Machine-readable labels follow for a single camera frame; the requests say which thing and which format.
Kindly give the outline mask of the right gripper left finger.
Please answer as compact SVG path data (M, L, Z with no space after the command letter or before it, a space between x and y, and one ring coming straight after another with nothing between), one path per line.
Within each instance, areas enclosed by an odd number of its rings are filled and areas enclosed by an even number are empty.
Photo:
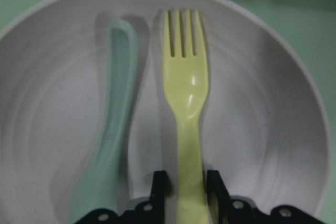
M77 223L165 223L165 194L168 175L164 170L153 173L151 193L148 198L139 199L123 214L107 208L88 212Z

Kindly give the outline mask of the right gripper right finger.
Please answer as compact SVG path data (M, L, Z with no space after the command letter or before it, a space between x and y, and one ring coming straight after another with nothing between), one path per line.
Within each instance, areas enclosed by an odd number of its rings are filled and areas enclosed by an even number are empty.
M265 214L250 199L231 196L217 170L207 171L206 192L213 223L323 223L291 205L279 205Z

